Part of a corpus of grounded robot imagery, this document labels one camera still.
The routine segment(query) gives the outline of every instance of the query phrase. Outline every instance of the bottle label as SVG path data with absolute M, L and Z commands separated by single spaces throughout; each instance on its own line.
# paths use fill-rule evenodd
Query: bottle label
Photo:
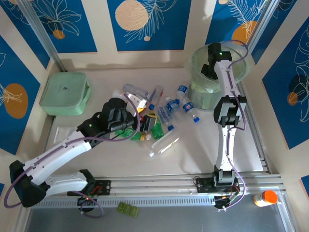
M 194 106 L 191 102 L 188 102 L 187 104 L 183 105 L 183 110 L 187 113 L 189 110 L 193 109 Z
M 174 107 L 176 107 L 176 106 L 178 106 L 178 104 L 176 103 L 176 101 L 175 100 L 170 100 L 168 103 L 167 103 L 167 105 L 166 105 L 166 107 L 168 108 L 168 110 L 171 112 L 171 110 L 174 108 Z
M 164 121 L 169 122 L 169 117 L 166 115 L 162 106 L 159 107 L 159 110 L 161 112 L 161 116 L 163 117 Z
M 178 91 L 181 91 L 187 94 L 188 88 L 186 86 L 179 86 Z

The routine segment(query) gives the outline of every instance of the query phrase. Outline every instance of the green container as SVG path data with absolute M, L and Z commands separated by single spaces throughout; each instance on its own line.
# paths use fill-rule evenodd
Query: green container
M 162 127 L 161 127 L 161 122 L 160 120 L 157 118 L 155 126 L 151 128 L 151 132 L 153 134 L 153 138 L 154 139 L 160 139 L 164 136 Z
M 86 107 L 91 88 L 82 72 L 53 74 L 45 87 L 40 106 L 49 115 L 81 115 Z

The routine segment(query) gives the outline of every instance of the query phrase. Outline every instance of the clear plastic bottle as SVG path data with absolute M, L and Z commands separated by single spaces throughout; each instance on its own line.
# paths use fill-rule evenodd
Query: clear plastic bottle
M 183 81 L 181 85 L 178 87 L 178 90 L 176 91 L 177 97 L 179 99 L 184 98 L 188 92 L 189 88 L 189 82 Z
M 169 110 L 167 109 L 166 106 L 160 106 L 158 108 L 158 115 L 159 115 L 162 123 L 166 124 L 169 131 L 174 129 L 174 126 L 172 125 L 172 117 L 169 114 Z
M 189 115 L 194 120 L 194 122 L 198 122 L 199 117 L 197 116 L 197 109 L 194 108 L 193 104 L 190 102 L 190 99 L 184 97 L 181 99 L 181 102 L 186 115 Z
M 165 100 L 167 102 L 166 107 L 171 113 L 171 116 L 175 117 L 177 121 L 182 121 L 182 115 L 181 111 L 179 110 L 180 109 L 179 104 L 175 100 L 172 100 L 170 97 L 166 97 Z
M 141 95 L 143 98 L 145 98 L 147 100 L 149 100 L 150 97 L 151 97 L 151 94 L 148 93 L 147 90 L 142 89 L 142 88 L 138 88 L 138 87 L 130 85 L 130 84 L 125 84 L 124 87 L 123 87 L 123 90 L 125 92 L 129 92 L 129 93 L 132 93 L 132 94 Z
M 169 133 L 164 135 L 161 139 L 156 141 L 150 147 L 149 155 L 150 157 L 154 155 L 160 155 L 169 149 L 174 143 L 176 143 L 180 138 L 179 132 L 176 129 L 171 130 Z
M 159 103 L 162 94 L 163 94 L 163 86 L 157 85 L 150 97 L 150 105 L 149 105 L 150 110 L 153 110 L 155 106 Z

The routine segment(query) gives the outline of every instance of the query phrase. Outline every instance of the white table surface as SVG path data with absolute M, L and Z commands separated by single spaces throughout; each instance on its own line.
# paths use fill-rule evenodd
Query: white table surface
M 163 85 L 161 103 L 164 103 L 166 96 L 176 96 L 181 81 L 190 79 L 183 68 L 82 72 L 86 74 L 92 88 L 86 109 L 80 116 L 55 118 L 48 149 L 55 145 L 57 128 L 77 127 L 95 112 L 101 111 L 103 104 L 112 97 L 114 89 L 122 89 L 125 83 L 148 91 L 153 91 L 157 84 Z M 187 117 L 181 124 L 176 124 L 186 134 L 160 156 L 151 158 L 142 141 L 103 142 L 74 158 L 56 173 L 69 174 L 80 169 L 88 169 L 94 177 L 210 173 L 217 159 L 218 128 L 213 120 L 213 112 L 199 111 L 199 117 L 201 120 L 198 123 Z M 242 172 L 263 170 L 249 128 L 245 132 L 236 132 L 234 165 Z

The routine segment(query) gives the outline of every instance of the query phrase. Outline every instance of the plastic bottle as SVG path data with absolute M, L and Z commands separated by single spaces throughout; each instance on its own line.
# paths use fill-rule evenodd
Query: plastic bottle
M 182 105 L 183 105 L 183 110 L 186 113 L 186 115 L 189 115 L 194 122 L 199 121 L 199 117 L 197 116 L 197 110 L 194 108 L 193 104 L 190 102 L 190 99 L 184 97 L 181 99 Z
M 157 119 L 155 126 L 151 128 L 151 132 L 153 134 L 154 139 L 160 139 L 164 136 L 164 133 L 162 131 L 161 122 L 159 119 Z
M 123 90 L 125 92 L 129 92 L 129 93 L 132 93 L 132 94 L 141 95 L 143 98 L 145 98 L 147 100 L 150 99 L 150 97 L 151 97 L 151 94 L 148 93 L 147 90 L 135 87 L 135 86 L 130 85 L 130 84 L 125 84 L 124 87 L 123 87 Z
M 176 129 L 171 130 L 166 135 L 164 135 L 161 139 L 156 141 L 150 147 L 149 155 L 150 157 L 154 155 L 160 155 L 165 152 L 168 148 L 170 148 L 174 143 L 179 140 L 180 136 Z
M 125 129 L 125 132 L 124 132 L 124 130 L 117 130 L 116 132 L 115 132 L 115 135 L 120 135 L 121 137 L 123 137 L 123 138 L 127 138 L 127 137 L 129 137 L 131 134 L 133 134 L 134 133 L 134 129 L 133 128 L 126 128 Z M 142 134 L 141 132 L 137 132 L 130 140 L 142 140 L 142 141 L 144 141 L 145 140 L 145 135 L 144 134 Z
M 174 126 L 172 125 L 172 117 L 169 114 L 169 110 L 167 109 L 166 106 L 160 106 L 158 108 L 158 115 L 159 115 L 162 123 L 166 124 L 169 131 L 174 129 Z
M 184 98 L 188 92 L 189 82 L 183 81 L 176 92 L 179 99 Z
M 159 103 L 162 94 L 163 94 L 163 86 L 157 85 L 150 97 L 150 105 L 149 105 L 150 110 L 153 110 L 155 106 Z
M 166 97 L 165 100 L 167 102 L 166 107 L 169 110 L 171 116 L 175 117 L 177 121 L 182 121 L 179 104 L 175 100 L 172 100 L 170 97 Z
M 254 195 L 253 201 L 257 206 L 263 207 L 277 203 L 278 196 L 274 191 L 266 190 L 260 194 Z

